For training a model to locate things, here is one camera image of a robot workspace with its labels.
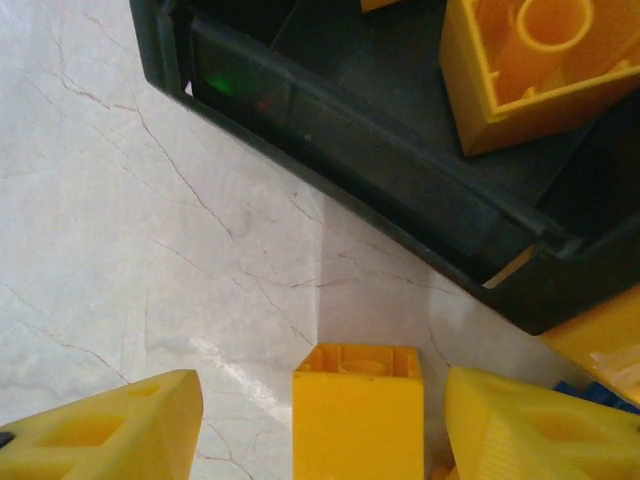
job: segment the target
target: block cutout hole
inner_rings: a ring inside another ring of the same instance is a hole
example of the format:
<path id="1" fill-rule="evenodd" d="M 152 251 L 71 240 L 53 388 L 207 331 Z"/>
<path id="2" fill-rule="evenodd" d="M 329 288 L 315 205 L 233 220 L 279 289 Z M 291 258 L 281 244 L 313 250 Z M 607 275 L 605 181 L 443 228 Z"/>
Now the block cutout hole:
<path id="1" fill-rule="evenodd" d="M 558 442 L 607 442 L 607 435 L 593 422 L 567 410 L 530 410 L 525 417 L 543 437 Z"/>
<path id="2" fill-rule="evenodd" d="M 160 390 L 160 385 L 145 385 L 143 387 L 134 388 L 127 392 L 132 397 L 150 397 Z"/>
<path id="3" fill-rule="evenodd" d="M 63 422 L 42 443 L 44 447 L 99 447 L 125 422 L 123 415 L 91 414 Z"/>

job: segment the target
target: blue plastic brick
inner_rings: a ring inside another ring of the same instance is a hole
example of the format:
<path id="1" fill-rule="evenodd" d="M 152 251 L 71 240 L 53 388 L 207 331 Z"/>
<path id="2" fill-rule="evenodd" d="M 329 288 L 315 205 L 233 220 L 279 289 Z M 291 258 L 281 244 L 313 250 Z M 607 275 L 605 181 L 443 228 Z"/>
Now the blue plastic brick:
<path id="1" fill-rule="evenodd" d="M 609 390 L 607 387 L 600 385 L 597 382 L 593 382 L 587 387 L 584 392 L 583 398 L 600 405 L 606 405 L 612 407 L 618 400 L 618 396 Z"/>
<path id="2" fill-rule="evenodd" d="M 571 397 L 582 398 L 582 393 L 580 393 L 580 390 L 572 385 L 569 385 L 567 382 L 558 383 L 558 385 L 555 386 L 554 390 Z"/>

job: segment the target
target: black storage bin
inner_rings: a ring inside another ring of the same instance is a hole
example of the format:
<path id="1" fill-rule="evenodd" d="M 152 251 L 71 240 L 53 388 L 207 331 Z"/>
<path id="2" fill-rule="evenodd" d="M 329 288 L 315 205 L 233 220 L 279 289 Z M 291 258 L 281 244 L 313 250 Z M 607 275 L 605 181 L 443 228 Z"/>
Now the black storage bin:
<path id="1" fill-rule="evenodd" d="M 150 83 L 540 334 L 639 282 L 640 92 L 585 128 L 462 157 L 444 0 L 131 0 Z"/>

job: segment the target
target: white marble floor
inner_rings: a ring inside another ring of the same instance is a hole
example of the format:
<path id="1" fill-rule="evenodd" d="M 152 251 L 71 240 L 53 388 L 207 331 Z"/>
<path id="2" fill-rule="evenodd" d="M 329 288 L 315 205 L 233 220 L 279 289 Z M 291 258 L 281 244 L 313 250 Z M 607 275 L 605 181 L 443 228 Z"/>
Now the white marble floor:
<path id="1" fill-rule="evenodd" d="M 417 345 L 432 449 L 449 365 L 572 368 L 332 200 L 146 84 L 127 0 L 0 0 L 0 425 L 198 370 L 194 479 L 289 479 L 318 340 Z"/>

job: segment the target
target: yellow building block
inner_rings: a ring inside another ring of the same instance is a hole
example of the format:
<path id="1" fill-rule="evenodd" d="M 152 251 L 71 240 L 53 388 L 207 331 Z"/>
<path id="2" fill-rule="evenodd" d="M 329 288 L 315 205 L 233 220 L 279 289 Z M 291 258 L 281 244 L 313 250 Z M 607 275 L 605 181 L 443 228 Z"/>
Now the yellow building block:
<path id="1" fill-rule="evenodd" d="M 438 467 L 431 474 L 431 480 L 457 480 L 458 471 L 454 468 L 449 470 L 446 467 Z"/>
<path id="2" fill-rule="evenodd" d="M 295 480 L 423 480 L 414 348 L 321 344 L 293 374 Z"/>
<path id="3" fill-rule="evenodd" d="M 461 480 L 639 480 L 640 416 L 453 368 L 445 421 Z"/>
<path id="4" fill-rule="evenodd" d="M 400 0 L 360 0 L 360 5 L 362 6 L 362 11 L 366 13 L 399 1 Z"/>
<path id="5" fill-rule="evenodd" d="M 1 480 L 187 480 L 202 420 L 179 370 L 5 425 Z"/>
<path id="6" fill-rule="evenodd" d="M 640 286 L 550 330 L 542 339 L 640 406 Z"/>
<path id="7" fill-rule="evenodd" d="M 465 154 L 567 131 L 640 87 L 640 2 L 449 0 L 440 63 Z"/>

